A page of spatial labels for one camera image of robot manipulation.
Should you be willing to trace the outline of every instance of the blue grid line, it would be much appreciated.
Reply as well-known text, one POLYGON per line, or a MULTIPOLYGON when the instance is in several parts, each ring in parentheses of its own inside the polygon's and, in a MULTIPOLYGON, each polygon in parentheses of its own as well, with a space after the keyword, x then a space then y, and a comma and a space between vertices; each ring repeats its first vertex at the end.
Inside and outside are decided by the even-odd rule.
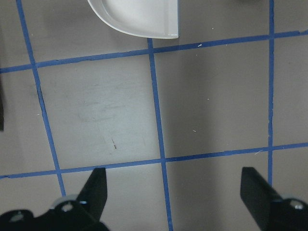
POLYGON ((41 91, 41 88, 40 88, 39 74, 38 74, 38 70, 36 69, 35 59, 34 59, 34 55, 33 55, 33 50, 32 50, 32 46, 31 46, 31 42, 30 42, 29 32, 28 32, 28 29, 27 29, 25 14, 24 14, 24 10, 23 10, 21 0, 16 0, 16 5, 17 5, 17 10, 18 10, 18 14, 19 14, 19 19, 20 19, 22 31, 23 31, 23 34, 24 34, 26 48, 27 48, 29 59, 30 59, 31 66, 32 66, 35 84, 36 84, 36 87, 37 87, 38 100, 39 100, 39 104, 40 104, 41 109, 42 109, 43 121, 44 121, 44 124, 45 124, 45 129, 46 129, 46 132, 47 132, 47 137, 48 137, 49 145, 50 145, 50 148, 51 148, 51 154, 52 154, 52 158, 53 158, 53 162, 54 162, 54 166, 55 166, 55 171, 56 171, 56 174, 57 174, 57 177, 58 177, 61 194, 62 194, 62 196, 65 196, 65 188, 64 188, 64 184, 63 184, 63 179, 62 179, 62 176, 61 176, 61 173, 60 173, 60 166, 59 166, 57 154, 56 154, 53 139, 52 139, 51 129, 50 129, 50 125, 49 125, 49 121, 48 121, 48 117, 47 117, 47 112, 46 112, 46 108, 45 108, 45 104, 44 104, 42 91, 41 91))
MULTIPOLYGON (((302 31, 302 32, 288 31, 288 32, 275 33, 274 37, 275 39, 278 39, 278 38, 296 37, 296 36, 304 36, 304 35, 308 35, 308 30, 302 31)), ((169 51, 183 51, 183 50, 189 50, 189 49, 200 49, 204 47, 213 47, 213 46, 233 44, 233 43, 263 41, 263 40, 268 40, 269 38, 270 38, 269 35, 260 35, 260 36, 241 37, 241 38, 233 38, 233 39, 230 38, 230 39, 214 40, 214 41, 207 41, 207 42, 198 42, 198 43, 184 44, 184 45, 178 45, 178 46, 154 48, 154 53, 162 53, 162 52, 169 52, 169 51)), ((118 52, 118 53, 97 54, 97 55, 89 55, 89 56, 67 58, 67 59, 48 60, 48 61, 37 62, 35 63, 35 65, 37 68, 40 68, 40 67, 62 65, 62 64, 73 64, 73 63, 79 63, 82 61, 114 59, 114 58, 130 57, 130 56, 144 55, 144 54, 148 54, 148 49, 128 51, 128 52, 118 52)), ((14 71, 28 70, 31 68, 32 68, 31 64, 4 67, 4 68, 0 68, 0 74, 14 72, 14 71)))
POLYGON ((162 176, 163 176, 163 184, 164 184, 164 192, 165 192, 167 221, 168 221, 169 231, 173 231, 168 178, 167 178, 167 167, 166 167, 166 158, 165 158, 165 150, 164 150, 163 129, 162 129, 161 116, 160 116, 160 109, 159 109, 153 40, 151 38, 148 39, 148 48, 149 48, 150 70, 151 70, 151 78, 152 78, 152 88, 153 88, 153 98, 154 98, 155 115, 156 115, 158 143, 159 143, 160 159, 161 159, 161 166, 162 166, 162 176))
POLYGON ((148 54, 148 53, 149 53, 148 49, 144 49, 144 50, 121 52, 121 53, 97 54, 97 55, 89 55, 89 56, 82 56, 82 57, 76 57, 76 58, 57 59, 57 60, 49 60, 49 61, 44 61, 44 62, 38 62, 38 63, 36 63, 36 67, 39 68, 39 67, 62 65, 62 64, 73 64, 73 63, 79 63, 79 62, 82 62, 82 61, 96 61, 96 60, 103 60, 103 59, 114 59, 114 58, 143 55, 143 54, 148 54))
MULTIPOLYGON (((288 149, 297 149, 297 148, 308 148, 308 142, 277 145, 277 146, 273 146, 272 150, 288 150, 288 149)), ((179 157, 169 157, 169 158, 166 158, 166 162, 186 161, 186 160, 203 159, 203 158, 220 157, 220 156, 231 156, 231 155, 249 154, 249 153, 256 153, 257 154, 260 151, 261 152, 267 152, 268 149, 269 149, 268 147, 263 147, 263 148, 251 148, 251 149, 224 151, 224 152, 217 152, 217 153, 206 153, 206 154, 179 156, 179 157)), ((118 167, 131 167, 131 166, 139 166, 139 165, 151 165, 151 164, 158 164, 158 163, 161 163, 161 162, 162 162, 161 159, 151 159, 151 160, 132 161, 132 162, 107 164, 107 165, 97 165, 97 166, 89 166, 89 167, 67 168, 67 169, 60 169, 60 172, 61 173, 73 173, 73 172, 92 171, 96 167, 118 168, 118 167)), ((23 177, 32 177, 32 176, 54 175, 54 174, 56 174, 55 170, 39 171, 39 172, 2 175, 2 176, 0 176, 0 179, 3 179, 3 178, 23 178, 23 177)))
POLYGON ((273 108, 274 108, 274 0, 269 0, 269 153, 268 183, 272 185, 273 174, 273 108))
POLYGON ((32 69, 31 64, 5 67, 5 68, 0 68, 0 74, 14 72, 14 71, 24 71, 24 70, 29 70, 29 69, 32 69))

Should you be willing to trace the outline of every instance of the robotic claw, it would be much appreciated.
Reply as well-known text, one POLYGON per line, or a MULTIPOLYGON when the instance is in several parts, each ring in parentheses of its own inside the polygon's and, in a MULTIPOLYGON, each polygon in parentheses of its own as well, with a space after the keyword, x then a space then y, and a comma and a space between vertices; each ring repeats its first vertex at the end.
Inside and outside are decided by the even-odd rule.
MULTIPOLYGON (((308 205, 282 199, 253 167, 243 167, 241 198, 262 231, 308 231, 308 205)), ((34 218, 29 210, 14 210, 0 216, 2 231, 109 231, 100 222, 107 200, 105 168, 93 170, 75 200, 59 203, 34 218)))

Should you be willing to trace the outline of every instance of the vertical blue line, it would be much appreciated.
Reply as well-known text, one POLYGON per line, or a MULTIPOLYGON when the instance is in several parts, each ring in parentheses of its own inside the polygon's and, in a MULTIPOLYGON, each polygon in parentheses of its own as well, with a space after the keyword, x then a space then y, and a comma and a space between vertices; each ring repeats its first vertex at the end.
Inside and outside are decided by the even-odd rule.
POLYGON ((168 178, 167 178, 166 157, 165 157, 164 140, 163 140, 163 130, 162 130, 162 122, 161 122, 161 116, 160 116, 160 109, 159 109, 153 41, 151 38, 148 39, 148 49, 149 49, 149 58, 150 58, 150 69, 151 69, 152 88, 153 88, 153 97, 154 97, 154 106, 155 106, 155 115, 156 115, 156 125, 157 125, 157 133, 158 133, 158 143, 159 143, 159 151, 160 151, 163 183, 164 183, 164 191, 165 191, 167 221, 168 221, 169 231, 173 231, 168 178))
POLYGON ((17 10, 18 10, 18 14, 19 14, 21 27, 22 27, 23 34, 24 34, 26 48, 27 48, 30 63, 31 63, 32 72, 33 72, 33 75, 34 75, 35 84, 36 84, 36 87, 37 87, 38 100, 39 100, 40 107, 42 109, 43 121, 44 121, 45 129, 46 129, 46 132, 47 132, 47 137, 48 137, 49 146, 50 146, 50 149, 51 149, 53 163, 54 163, 55 170, 56 170, 56 173, 57 173, 61 194, 62 194, 62 196, 65 196, 65 188, 64 188, 64 184, 63 184, 63 179, 62 179, 62 175, 60 173, 60 166, 59 166, 59 162, 58 162, 58 157, 57 157, 56 150, 55 150, 54 143, 53 143, 53 138, 52 138, 51 129, 50 129, 50 125, 49 125, 49 121, 48 121, 48 117, 47 117, 47 112, 46 112, 46 108, 45 108, 43 94, 42 94, 42 91, 41 91, 41 88, 40 88, 39 74, 38 74, 38 70, 37 70, 34 55, 33 55, 33 50, 32 50, 32 46, 31 46, 31 42, 30 42, 29 32, 28 32, 28 29, 27 29, 25 14, 24 14, 24 10, 23 10, 21 0, 16 0, 16 5, 17 5, 17 10))
POLYGON ((274 0, 269 0, 269 156, 268 182, 272 185, 273 176, 273 108, 274 108, 274 0))

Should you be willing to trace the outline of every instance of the white plate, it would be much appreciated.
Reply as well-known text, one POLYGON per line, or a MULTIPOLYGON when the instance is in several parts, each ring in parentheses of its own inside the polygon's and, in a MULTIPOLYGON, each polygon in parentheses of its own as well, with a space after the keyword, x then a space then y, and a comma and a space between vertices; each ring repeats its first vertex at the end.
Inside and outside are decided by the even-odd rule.
POLYGON ((178 0, 88 0, 106 24, 126 34, 156 38, 179 37, 178 0))

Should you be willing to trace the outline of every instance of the metal screw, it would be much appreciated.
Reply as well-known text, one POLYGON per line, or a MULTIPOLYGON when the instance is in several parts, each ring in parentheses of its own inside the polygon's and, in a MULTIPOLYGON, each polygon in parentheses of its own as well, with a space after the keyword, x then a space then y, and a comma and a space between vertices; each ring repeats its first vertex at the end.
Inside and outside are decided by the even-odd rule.
POLYGON ((24 215, 19 211, 17 214, 11 217, 10 222, 17 222, 24 219, 24 215))
POLYGON ((292 206, 295 209, 303 209, 304 208, 304 205, 300 201, 297 201, 297 200, 292 200, 290 202, 290 206, 292 206))
POLYGON ((62 206, 62 211, 63 212, 68 212, 71 211, 73 209, 73 205, 69 202, 67 204, 65 204, 64 206, 62 206))

